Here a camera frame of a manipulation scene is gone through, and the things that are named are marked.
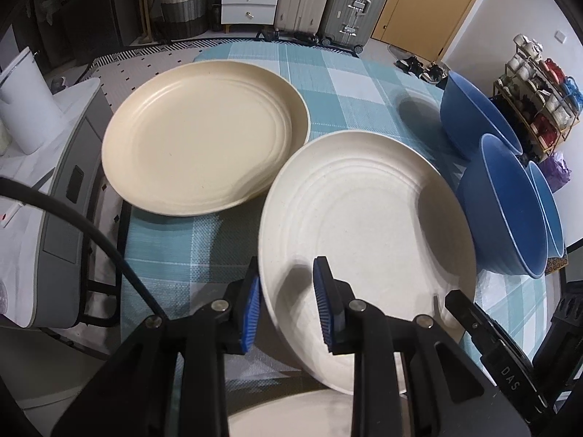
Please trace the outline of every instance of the woven basket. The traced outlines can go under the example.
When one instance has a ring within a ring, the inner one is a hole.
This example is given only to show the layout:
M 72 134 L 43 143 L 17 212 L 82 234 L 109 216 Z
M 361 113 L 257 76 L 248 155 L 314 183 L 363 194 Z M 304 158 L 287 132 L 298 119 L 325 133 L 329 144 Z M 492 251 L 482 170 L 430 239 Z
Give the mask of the woven basket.
M 188 39 L 208 28 L 206 0 L 160 0 L 164 31 L 170 39 Z

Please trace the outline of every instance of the screw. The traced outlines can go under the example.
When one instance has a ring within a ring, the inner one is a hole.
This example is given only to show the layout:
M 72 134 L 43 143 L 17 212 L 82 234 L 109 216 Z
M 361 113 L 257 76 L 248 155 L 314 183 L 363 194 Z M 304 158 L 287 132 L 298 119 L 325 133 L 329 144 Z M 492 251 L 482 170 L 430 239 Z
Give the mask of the screw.
M 160 317 L 158 317 L 157 315 L 150 315 L 146 319 L 146 326 L 148 328 L 158 328 L 161 325 L 162 325 L 162 319 Z
M 211 304 L 211 309 L 217 312 L 224 312 L 228 309 L 228 302 L 224 299 L 214 300 Z
M 421 325 L 423 328 L 432 328 L 433 327 L 433 319 L 429 315 L 418 315 L 415 319 L 418 325 Z
M 360 299 L 352 299 L 351 302 L 348 303 L 349 308 L 356 312 L 363 312 L 366 309 L 366 302 Z

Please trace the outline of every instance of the white plate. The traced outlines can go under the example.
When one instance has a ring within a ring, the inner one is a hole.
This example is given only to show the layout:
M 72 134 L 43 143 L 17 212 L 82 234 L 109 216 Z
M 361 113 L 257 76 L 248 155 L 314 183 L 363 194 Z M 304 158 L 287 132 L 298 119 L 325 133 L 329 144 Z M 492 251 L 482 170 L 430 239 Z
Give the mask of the white plate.
M 309 134 L 308 108 L 284 78 L 241 62 L 196 62 L 124 100 L 103 139 L 103 169 L 139 208 L 206 214 L 266 190 Z
M 279 172 L 261 216 L 259 273 L 273 322 L 314 378 L 351 393 L 352 355 L 329 354 L 322 338 L 316 256 L 385 314 L 430 314 L 461 339 L 444 298 L 452 289 L 474 297 L 472 236 L 447 183 L 404 144 L 366 131 L 310 142 Z
M 404 436 L 410 435 L 407 400 L 401 398 Z M 228 418 L 232 437 L 349 437 L 352 398 L 332 390 L 295 394 Z

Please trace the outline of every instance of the door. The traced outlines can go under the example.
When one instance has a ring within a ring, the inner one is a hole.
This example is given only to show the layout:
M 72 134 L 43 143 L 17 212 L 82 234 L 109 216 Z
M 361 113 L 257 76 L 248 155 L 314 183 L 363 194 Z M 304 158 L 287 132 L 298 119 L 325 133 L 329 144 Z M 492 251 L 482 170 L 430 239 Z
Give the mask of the door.
M 473 0 L 387 0 L 372 37 L 435 61 Z

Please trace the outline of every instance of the table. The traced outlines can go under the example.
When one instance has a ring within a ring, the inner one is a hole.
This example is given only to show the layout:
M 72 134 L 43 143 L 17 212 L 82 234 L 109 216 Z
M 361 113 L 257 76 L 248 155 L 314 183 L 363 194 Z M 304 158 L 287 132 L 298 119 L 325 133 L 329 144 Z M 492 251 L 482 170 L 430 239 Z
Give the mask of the table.
M 443 92 L 436 87 L 390 66 L 292 44 L 226 43 L 196 58 L 209 59 L 253 63 L 288 79 L 310 110 L 311 139 L 343 129 L 391 136 L 424 156 L 456 188 L 466 163 L 441 128 Z M 249 259 L 257 253 L 264 199 L 260 196 L 223 212 L 186 219 L 133 209 L 126 259 L 170 318 L 192 313 L 221 295 L 228 282 L 243 277 Z M 544 280 L 482 271 L 476 302 L 533 356 L 546 331 Z M 124 281 L 122 336 L 128 336 L 149 314 Z M 482 367 L 467 335 L 462 345 Z M 225 375 L 229 412 L 320 386 L 289 355 L 266 310 L 255 346 L 244 357 L 228 357 Z

